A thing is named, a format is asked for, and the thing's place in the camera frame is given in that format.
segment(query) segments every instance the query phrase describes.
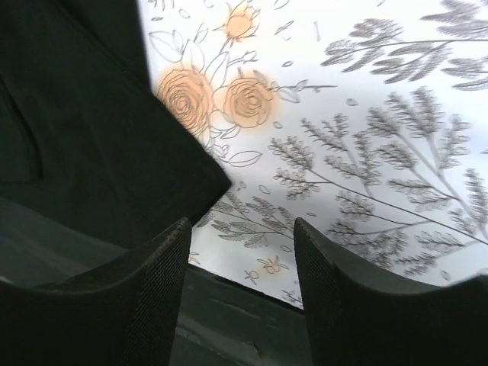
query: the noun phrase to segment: orange flower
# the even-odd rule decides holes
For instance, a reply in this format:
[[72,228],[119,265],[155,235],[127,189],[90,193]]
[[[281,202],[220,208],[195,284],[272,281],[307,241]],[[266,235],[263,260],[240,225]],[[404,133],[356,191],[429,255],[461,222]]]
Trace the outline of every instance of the orange flower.
[[161,82],[157,97],[177,120],[198,137],[209,127],[212,88],[199,72],[176,69]]
[[232,42],[240,42],[247,37],[251,37],[258,29],[258,21],[256,19],[258,14],[259,11],[249,5],[249,0],[244,0],[233,10],[231,9],[229,19],[223,26],[227,39]]
[[268,120],[273,93],[258,78],[241,77],[217,89],[213,100],[228,123],[253,128]]

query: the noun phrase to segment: dark fabric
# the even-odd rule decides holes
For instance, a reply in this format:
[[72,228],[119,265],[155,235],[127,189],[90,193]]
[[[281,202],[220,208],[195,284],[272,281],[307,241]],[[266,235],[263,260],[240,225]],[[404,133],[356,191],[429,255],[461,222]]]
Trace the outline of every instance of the dark fabric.
[[2,364],[169,364],[190,240],[180,220],[63,284],[0,282]]
[[[8,130],[20,126],[11,134],[30,137],[20,147],[9,145],[9,166],[23,170],[0,183],[0,194],[81,233],[132,248],[179,217],[196,223],[230,182],[151,94],[146,78],[141,81],[141,44],[125,47],[116,33],[108,35],[119,19],[114,3],[100,5],[98,13],[95,1],[0,2],[2,97],[18,111],[17,122],[0,123]],[[103,25],[106,17],[111,19]],[[129,30],[138,29],[135,16],[124,19],[132,22]],[[0,145],[7,138],[0,136]],[[8,176],[7,169],[2,164],[0,176]]]
[[303,219],[294,241],[314,365],[486,363],[488,276],[450,287],[412,281]]

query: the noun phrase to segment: white fabric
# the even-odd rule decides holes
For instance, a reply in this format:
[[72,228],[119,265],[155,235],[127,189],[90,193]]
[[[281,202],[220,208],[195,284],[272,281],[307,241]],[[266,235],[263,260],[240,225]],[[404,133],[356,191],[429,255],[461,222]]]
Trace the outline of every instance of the white fabric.
[[488,1],[139,1],[155,94],[235,182],[192,264],[301,307],[304,217],[418,281],[486,271]]

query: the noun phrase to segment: black pocket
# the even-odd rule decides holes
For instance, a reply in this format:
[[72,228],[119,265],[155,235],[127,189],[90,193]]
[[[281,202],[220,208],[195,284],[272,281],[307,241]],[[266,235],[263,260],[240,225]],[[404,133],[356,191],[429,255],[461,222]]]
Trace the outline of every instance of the black pocket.
[[40,175],[32,132],[0,79],[0,183],[36,181]]

